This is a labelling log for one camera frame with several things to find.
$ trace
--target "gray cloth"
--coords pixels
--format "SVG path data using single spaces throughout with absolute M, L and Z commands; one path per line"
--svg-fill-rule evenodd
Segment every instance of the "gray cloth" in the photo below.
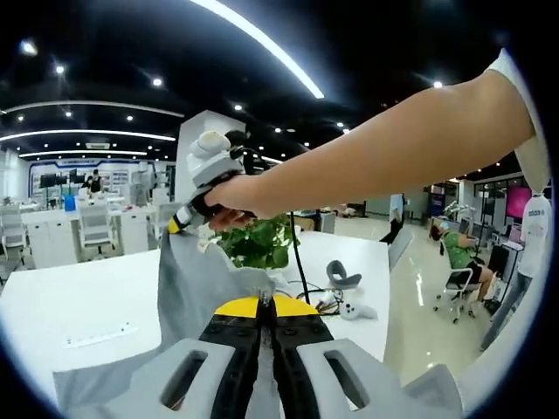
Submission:
M 162 236 L 157 311 L 161 345 L 144 354 L 97 367 L 54 374 L 60 409 L 100 405 L 124 393 L 135 370 L 184 338 L 197 339 L 215 310 L 232 299 L 272 295 L 274 281 L 265 271 L 235 268 L 215 244 L 199 246 L 188 233 Z M 280 417 L 280 399 L 273 383 L 271 350 L 260 351 L 259 385 L 249 404 L 248 417 Z
M 481 350 L 485 351 L 489 345 L 493 343 L 499 331 L 507 318 L 508 312 L 511 308 L 513 308 L 514 304 L 522 301 L 524 294 L 528 290 L 530 282 L 532 281 L 531 277 L 527 277 L 526 275 L 522 275 L 520 272 L 517 273 L 516 280 L 511 279 L 512 284 L 510 285 L 510 290 L 503 301 L 502 306 L 499 308 L 495 316 L 493 317 L 493 323 L 491 327 L 489 327 L 489 331 L 487 331 L 485 338 L 483 338 L 483 342 L 481 342 Z

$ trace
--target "green shirt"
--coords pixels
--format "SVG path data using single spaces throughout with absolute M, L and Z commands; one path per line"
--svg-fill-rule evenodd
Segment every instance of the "green shirt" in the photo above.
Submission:
M 470 262 L 473 262 L 470 251 L 458 246 L 459 237 L 460 234 L 456 231 L 447 231 L 443 235 L 443 241 L 445 242 L 448 258 L 451 261 L 451 267 L 453 269 L 466 268 Z

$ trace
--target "potted plant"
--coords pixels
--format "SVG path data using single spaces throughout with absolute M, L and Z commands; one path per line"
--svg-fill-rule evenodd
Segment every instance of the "potted plant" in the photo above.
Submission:
M 287 250 L 293 242 L 293 233 L 287 215 L 256 219 L 243 229 L 221 231 L 216 237 L 217 244 L 237 267 L 278 270 L 289 263 Z

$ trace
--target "blue container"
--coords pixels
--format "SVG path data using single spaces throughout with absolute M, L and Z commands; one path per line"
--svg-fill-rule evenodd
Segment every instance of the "blue container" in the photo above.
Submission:
M 64 211 L 76 210 L 76 197 L 74 195 L 64 195 Z

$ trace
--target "glossy floor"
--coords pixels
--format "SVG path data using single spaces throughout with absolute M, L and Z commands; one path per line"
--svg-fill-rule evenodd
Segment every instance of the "glossy floor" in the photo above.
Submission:
M 427 230 L 406 225 L 413 235 L 390 274 L 390 319 L 384 363 L 402 384 L 436 364 L 446 364 L 459 375 L 480 355 L 481 340 L 489 328 L 489 314 L 478 310 L 452 323 L 449 310 L 432 310 L 436 295 L 448 279 L 448 262 Z M 337 218 L 335 234 L 378 240 L 389 231 L 388 220 Z

